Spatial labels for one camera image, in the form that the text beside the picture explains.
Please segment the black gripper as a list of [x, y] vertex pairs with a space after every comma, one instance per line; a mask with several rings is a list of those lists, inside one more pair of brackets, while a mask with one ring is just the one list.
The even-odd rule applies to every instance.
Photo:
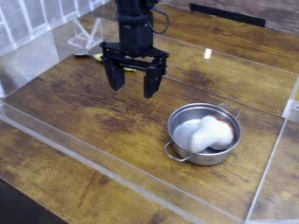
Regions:
[[103, 63], [107, 79], [114, 90], [126, 84], [125, 68], [146, 71], [145, 97], [150, 99], [159, 91], [170, 53], [155, 48], [154, 23], [119, 24], [119, 41], [102, 42]]

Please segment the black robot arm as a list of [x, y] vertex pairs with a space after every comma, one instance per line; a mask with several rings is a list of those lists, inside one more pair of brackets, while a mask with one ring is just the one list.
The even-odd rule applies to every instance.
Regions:
[[154, 47], [153, 11], [167, 14], [155, 7], [159, 0], [117, 0], [119, 41], [102, 42], [102, 61], [107, 79], [114, 90], [126, 85], [125, 68], [146, 72], [145, 97], [151, 98], [159, 91], [162, 78], [167, 72], [169, 52]]

